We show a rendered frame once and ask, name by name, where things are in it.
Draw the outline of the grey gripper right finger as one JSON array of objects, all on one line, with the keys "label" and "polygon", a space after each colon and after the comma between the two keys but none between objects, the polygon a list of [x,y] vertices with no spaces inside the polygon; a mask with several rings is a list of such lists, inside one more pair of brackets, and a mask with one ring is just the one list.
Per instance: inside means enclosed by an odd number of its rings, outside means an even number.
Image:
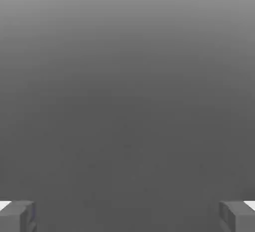
[{"label": "grey gripper right finger", "polygon": [[220,201],[221,232],[255,232],[255,201]]}]

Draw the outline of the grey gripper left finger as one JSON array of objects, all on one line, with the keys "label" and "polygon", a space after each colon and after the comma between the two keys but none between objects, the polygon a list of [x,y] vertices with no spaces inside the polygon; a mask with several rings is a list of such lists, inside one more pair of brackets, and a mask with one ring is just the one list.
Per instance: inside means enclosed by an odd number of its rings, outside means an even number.
[{"label": "grey gripper left finger", "polygon": [[34,201],[0,201],[0,232],[37,232]]}]

